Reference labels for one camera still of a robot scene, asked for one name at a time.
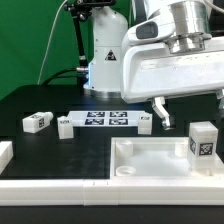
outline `metal cylinder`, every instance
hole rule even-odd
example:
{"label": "metal cylinder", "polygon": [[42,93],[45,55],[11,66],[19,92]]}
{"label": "metal cylinder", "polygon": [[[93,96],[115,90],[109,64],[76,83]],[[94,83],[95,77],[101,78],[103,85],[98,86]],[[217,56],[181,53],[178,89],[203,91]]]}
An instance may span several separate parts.
{"label": "metal cylinder", "polygon": [[168,7],[176,27],[175,33],[165,41],[170,52],[204,50],[204,40],[211,38],[205,5],[198,1],[184,1]]}

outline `white rectangular block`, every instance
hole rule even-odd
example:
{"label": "white rectangular block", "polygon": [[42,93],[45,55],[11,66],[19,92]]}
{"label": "white rectangular block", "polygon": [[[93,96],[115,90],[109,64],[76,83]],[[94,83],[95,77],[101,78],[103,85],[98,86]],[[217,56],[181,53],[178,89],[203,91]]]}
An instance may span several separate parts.
{"label": "white rectangular block", "polygon": [[9,161],[13,157],[12,142],[0,142],[0,174],[3,172]]}
{"label": "white rectangular block", "polygon": [[50,121],[53,119],[51,112],[37,112],[22,120],[23,131],[28,133],[36,133],[50,125]]}
{"label": "white rectangular block", "polygon": [[138,134],[151,135],[152,134],[152,114],[142,113],[138,119]]}
{"label": "white rectangular block", "polygon": [[218,129],[210,122],[190,124],[188,162],[191,168],[213,168]]}
{"label": "white rectangular block", "polygon": [[58,134],[60,139],[70,139],[74,137],[72,122],[65,116],[58,118]]}

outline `black tabletop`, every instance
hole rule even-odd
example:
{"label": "black tabletop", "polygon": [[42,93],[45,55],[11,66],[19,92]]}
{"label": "black tabletop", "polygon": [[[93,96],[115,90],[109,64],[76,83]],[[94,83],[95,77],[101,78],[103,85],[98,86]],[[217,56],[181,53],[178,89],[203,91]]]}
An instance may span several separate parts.
{"label": "black tabletop", "polygon": [[[190,122],[211,121],[220,133],[216,96],[201,95],[167,100],[167,110],[176,118],[176,128],[165,131],[153,114],[152,137],[186,137]],[[24,86],[0,101],[0,140],[12,140],[14,158],[0,179],[108,179],[112,137],[142,137],[137,127],[76,127],[74,139],[59,140],[57,117],[69,111],[144,110],[151,103],[126,104],[122,99],[85,96],[76,86]],[[36,112],[51,111],[51,125],[36,134],[24,133],[22,119]]]}
{"label": "black tabletop", "polygon": [[[164,131],[151,103],[84,96],[75,86],[24,86],[0,101],[0,141],[12,140],[14,158],[0,179],[108,179],[112,137],[140,137],[137,127],[74,128],[74,139],[59,140],[57,117],[71,110],[145,110],[153,113],[153,137],[186,137],[190,122],[211,121],[219,129],[222,158],[223,122],[215,94],[167,100],[176,129]],[[24,133],[22,119],[35,112],[54,113],[51,125]],[[222,206],[57,206],[1,207],[2,223],[223,223]]]}

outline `black cable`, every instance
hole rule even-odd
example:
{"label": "black cable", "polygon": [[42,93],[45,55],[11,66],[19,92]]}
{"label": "black cable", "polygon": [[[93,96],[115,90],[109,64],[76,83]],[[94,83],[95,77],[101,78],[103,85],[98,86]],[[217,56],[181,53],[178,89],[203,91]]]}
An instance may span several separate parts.
{"label": "black cable", "polygon": [[73,76],[62,76],[62,77],[59,77],[60,75],[63,75],[65,73],[68,73],[68,72],[74,72],[74,71],[77,71],[75,68],[69,68],[69,69],[64,69],[62,71],[59,71],[57,73],[55,73],[54,75],[52,75],[50,78],[48,78],[47,80],[45,80],[42,85],[43,86],[46,86],[48,85],[49,82],[51,82],[52,80],[54,79],[57,79],[57,78],[84,78],[86,79],[86,77],[84,77],[83,75],[73,75]]}
{"label": "black cable", "polygon": [[58,77],[59,75],[62,75],[62,74],[68,73],[68,72],[76,72],[76,71],[77,71],[76,68],[64,69],[64,70],[61,70],[61,71],[55,73],[50,78],[52,78],[52,77]]}
{"label": "black cable", "polygon": [[49,82],[51,82],[54,79],[64,79],[64,78],[83,78],[82,75],[78,76],[78,75],[67,75],[67,76],[57,76],[57,77],[51,77],[49,79],[47,79],[46,81],[44,81],[42,83],[43,86],[47,86]]}

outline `green screen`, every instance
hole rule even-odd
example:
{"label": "green screen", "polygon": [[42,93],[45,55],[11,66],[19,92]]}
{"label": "green screen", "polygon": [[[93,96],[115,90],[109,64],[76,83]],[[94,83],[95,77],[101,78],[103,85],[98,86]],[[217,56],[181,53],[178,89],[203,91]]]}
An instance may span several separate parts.
{"label": "green screen", "polygon": [[[63,0],[0,1],[0,99],[16,88],[37,84],[53,21]],[[128,18],[130,0],[113,8]],[[85,53],[93,57],[92,26],[81,24]],[[61,10],[41,81],[78,65],[75,30],[70,13]],[[52,84],[75,84],[75,79]]]}

